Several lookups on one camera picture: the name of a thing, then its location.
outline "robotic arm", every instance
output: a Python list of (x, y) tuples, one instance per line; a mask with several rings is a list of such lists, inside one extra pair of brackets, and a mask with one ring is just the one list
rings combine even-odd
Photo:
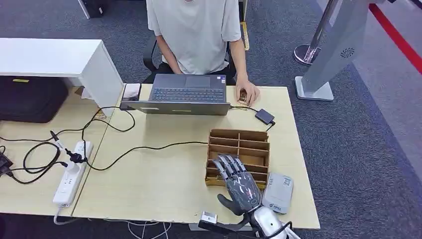
[(243, 215), (243, 220), (235, 225), (225, 225), (217, 222), (216, 214), (203, 212), (198, 223), (200, 228), (220, 234), (229, 234), (239, 231), (247, 223), (250, 223), (254, 231), (263, 236), (261, 239), (287, 239), (289, 237), (300, 239), (288, 227), (291, 226), (291, 222), (282, 223), (271, 209), (261, 205), (261, 192), (239, 158), (221, 154), (213, 162), (225, 181), (233, 201), (222, 194), (217, 195), (218, 200), (235, 215)]

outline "black bag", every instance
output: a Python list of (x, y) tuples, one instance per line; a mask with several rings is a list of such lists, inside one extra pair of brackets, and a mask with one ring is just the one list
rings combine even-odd
[(47, 123), (69, 94), (63, 79), (0, 77), (0, 120)]

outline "person's hand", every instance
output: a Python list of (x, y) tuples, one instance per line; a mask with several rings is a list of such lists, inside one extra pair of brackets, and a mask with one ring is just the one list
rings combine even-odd
[(249, 81), (247, 75), (246, 76), (237, 76), (236, 81), (236, 100), (240, 100), (240, 92), (242, 90), (246, 91), (246, 104), (248, 106), (252, 105), (255, 100), (259, 97), (259, 89)]

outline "charger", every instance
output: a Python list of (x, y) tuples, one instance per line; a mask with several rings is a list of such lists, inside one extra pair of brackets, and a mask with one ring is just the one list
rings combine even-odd
[(0, 151), (0, 176), (9, 172), (10, 167), (13, 165), (12, 161), (4, 155), (6, 147), (0, 146), (0, 149), (3, 148), (3, 151)]
[(271, 127), (273, 127), (276, 122), (274, 121), (274, 116), (270, 113), (268, 113), (266, 110), (264, 109), (260, 109), (259, 111), (257, 111), (254, 108), (251, 107), (247, 107), (247, 106), (230, 106), (230, 109), (248, 109), (248, 110), (253, 110), (256, 112), (255, 117), (257, 119), (259, 119), (261, 122), (263, 122), (266, 125), (271, 124), (270, 127), (268, 127), (268, 129), (266, 130), (269, 131), (271, 129)]
[(260, 121), (262, 121), (264, 124), (268, 125), (270, 123), (275, 123), (274, 120), (274, 116), (270, 113), (268, 113), (266, 110), (264, 109), (260, 109), (256, 114), (255, 117), (257, 119), (259, 119)]

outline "laptop touchpad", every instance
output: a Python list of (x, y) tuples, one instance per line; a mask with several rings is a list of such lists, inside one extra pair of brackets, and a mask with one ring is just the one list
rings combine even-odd
[(209, 88), (211, 78), (209, 76), (187, 76), (186, 88)]

